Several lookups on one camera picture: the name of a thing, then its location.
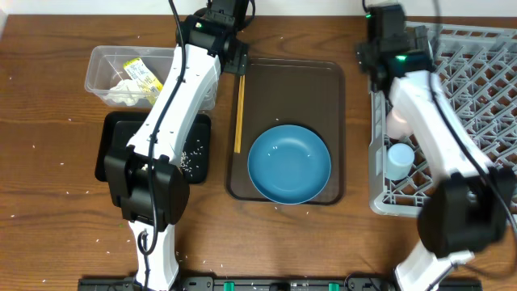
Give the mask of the white napkin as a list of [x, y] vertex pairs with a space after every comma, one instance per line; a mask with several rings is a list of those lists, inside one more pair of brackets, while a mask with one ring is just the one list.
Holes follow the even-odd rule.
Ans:
[[112, 103], [122, 103], [125, 106], [134, 106], [148, 95], [138, 86], [138, 82], [131, 79], [123, 79], [112, 87], [103, 98]]

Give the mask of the white rice pile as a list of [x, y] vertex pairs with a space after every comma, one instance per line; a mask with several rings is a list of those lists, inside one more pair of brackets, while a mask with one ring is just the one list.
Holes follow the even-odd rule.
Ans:
[[180, 168], [188, 172], [194, 168], [199, 168], [204, 158], [204, 150], [204, 145], [200, 139], [194, 138], [193, 140], [187, 141], [183, 147]]

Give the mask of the large blue plate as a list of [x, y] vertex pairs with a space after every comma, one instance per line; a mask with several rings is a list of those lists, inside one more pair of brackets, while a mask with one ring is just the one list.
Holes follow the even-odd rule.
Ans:
[[314, 131], [282, 124], [254, 141], [247, 171], [255, 189], [267, 200], [300, 205], [323, 192], [331, 177], [332, 160], [326, 143]]

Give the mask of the pink plastic cup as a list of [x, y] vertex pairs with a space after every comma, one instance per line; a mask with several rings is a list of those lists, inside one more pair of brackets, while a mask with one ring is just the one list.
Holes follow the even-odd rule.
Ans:
[[401, 140], [413, 134], [410, 124], [395, 108], [386, 116], [386, 134], [395, 140]]

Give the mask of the light blue plastic cup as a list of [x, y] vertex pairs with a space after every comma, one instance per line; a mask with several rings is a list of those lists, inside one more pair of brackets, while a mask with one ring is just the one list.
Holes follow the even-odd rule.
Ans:
[[413, 149], [404, 143], [392, 145], [387, 152], [385, 177], [390, 180], [404, 179], [413, 166], [415, 159]]

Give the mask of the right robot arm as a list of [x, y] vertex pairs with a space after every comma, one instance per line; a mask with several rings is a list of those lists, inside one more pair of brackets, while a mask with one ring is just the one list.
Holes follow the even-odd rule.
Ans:
[[398, 3], [364, 8], [368, 38], [356, 47], [372, 90], [385, 93], [392, 109], [393, 139], [414, 136], [435, 191], [417, 220], [419, 240], [394, 271], [393, 290], [435, 290], [476, 253], [514, 230], [510, 205], [512, 169], [498, 168], [473, 143], [449, 105], [435, 70], [439, 41], [409, 32]]

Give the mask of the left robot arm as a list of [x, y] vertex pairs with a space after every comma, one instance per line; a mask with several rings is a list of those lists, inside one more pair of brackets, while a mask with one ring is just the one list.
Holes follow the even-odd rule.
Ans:
[[174, 226], [190, 194], [180, 170], [183, 147], [204, 99], [216, 95], [221, 74], [245, 74], [249, 46], [237, 34], [253, 20], [246, 12], [255, 10], [253, 1], [217, 0], [177, 19], [168, 76], [140, 127], [133, 128], [133, 112], [105, 118], [96, 177], [107, 183], [135, 236], [134, 290], [169, 290], [176, 282]]

